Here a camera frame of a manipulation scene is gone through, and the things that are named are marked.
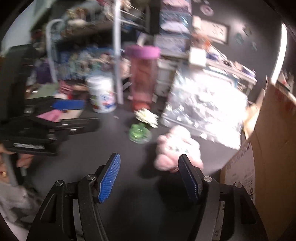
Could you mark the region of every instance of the shiny plastic bag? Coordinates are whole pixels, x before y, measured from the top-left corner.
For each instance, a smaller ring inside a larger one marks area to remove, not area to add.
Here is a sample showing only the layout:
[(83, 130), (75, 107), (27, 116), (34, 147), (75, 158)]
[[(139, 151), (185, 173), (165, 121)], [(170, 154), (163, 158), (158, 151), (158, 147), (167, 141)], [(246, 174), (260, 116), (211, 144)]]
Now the shiny plastic bag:
[(247, 96), (231, 77), (180, 65), (162, 114), (162, 124), (182, 125), (192, 135), (240, 148)]

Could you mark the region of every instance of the purple bottle cap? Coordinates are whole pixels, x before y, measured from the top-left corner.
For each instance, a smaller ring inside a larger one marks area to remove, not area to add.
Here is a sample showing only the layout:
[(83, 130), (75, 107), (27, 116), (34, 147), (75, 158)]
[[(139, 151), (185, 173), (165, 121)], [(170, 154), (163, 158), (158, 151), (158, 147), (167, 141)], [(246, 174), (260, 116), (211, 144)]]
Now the purple bottle cap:
[(126, 54), (130, 57), (140, 58), (140, 59), (158, 59), (160, 55), (160, 48), (154, 46), (139, 46), (131, 45), (126, 49)]

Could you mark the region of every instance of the metal screw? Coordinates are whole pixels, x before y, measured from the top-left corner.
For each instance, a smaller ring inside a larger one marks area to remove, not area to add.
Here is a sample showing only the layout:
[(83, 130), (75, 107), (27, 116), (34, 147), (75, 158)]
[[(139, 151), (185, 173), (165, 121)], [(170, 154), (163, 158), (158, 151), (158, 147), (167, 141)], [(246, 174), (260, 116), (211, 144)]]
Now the metal screw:
[(241, 188), (241, 187), (242, 187), (242, 184), (239, 183), (239, 182), (236, 182), (234, 185), (235, 185), (237, 188)]
[(86, 179), (89, 180), (89, 181), (93, 180), (94, 178), (95, 178), (94, 174), (88, 174), (86, 176)]
[(56, 186), (61, 186), (61, 185), (63, 185), (63, 180), (58, 180), (58, 181), (56, 181)]
[(206, 182), (211, 182), (211, 181), (212, 181), (212, 178), (211, 178), (210, 176), (205, 176), (205, 177), (204, 177), (204, 180), (205, 180)]

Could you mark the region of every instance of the red transparent bottle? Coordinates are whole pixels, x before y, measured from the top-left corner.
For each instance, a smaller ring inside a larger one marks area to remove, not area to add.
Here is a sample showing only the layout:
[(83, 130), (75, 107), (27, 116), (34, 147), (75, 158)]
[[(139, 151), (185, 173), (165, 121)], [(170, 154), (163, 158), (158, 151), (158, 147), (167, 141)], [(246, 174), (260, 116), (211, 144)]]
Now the red transparent bottle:
[(133, 110), (150, 109), (157, 77), (157, 59), (160, 49), (154, 46), (129, 46), (126, 50), (131, 61), (131, 94)]

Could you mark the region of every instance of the dark wall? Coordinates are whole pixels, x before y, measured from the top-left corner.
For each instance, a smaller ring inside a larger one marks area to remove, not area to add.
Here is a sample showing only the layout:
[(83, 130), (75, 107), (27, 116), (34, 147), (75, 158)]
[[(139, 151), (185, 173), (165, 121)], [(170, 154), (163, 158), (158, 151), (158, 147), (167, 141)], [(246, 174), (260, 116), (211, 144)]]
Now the dark wall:
[[(208, 17), (200, 11), (203, 3), (192, 1), (192, 14), (201, 19), (228, 25), (228, 44), (213, 45), (227, 56), (229, 60), (238, 61), (256, 72), (257, 85), (249, 95), (255, 101), (261, 88), (265, 87), (266, 75), (271, 76), (280, 45), (281, 20), (279, 16), (263, 0), (208, 0), (214, 15)], [(249, 37), (243, 27), (247, 25), (252, 31)], [(235, 35), (240, 33), (244, 43), (240, 45)], [(258, 51), (252, 50), (252, 41), (257, 44)]]

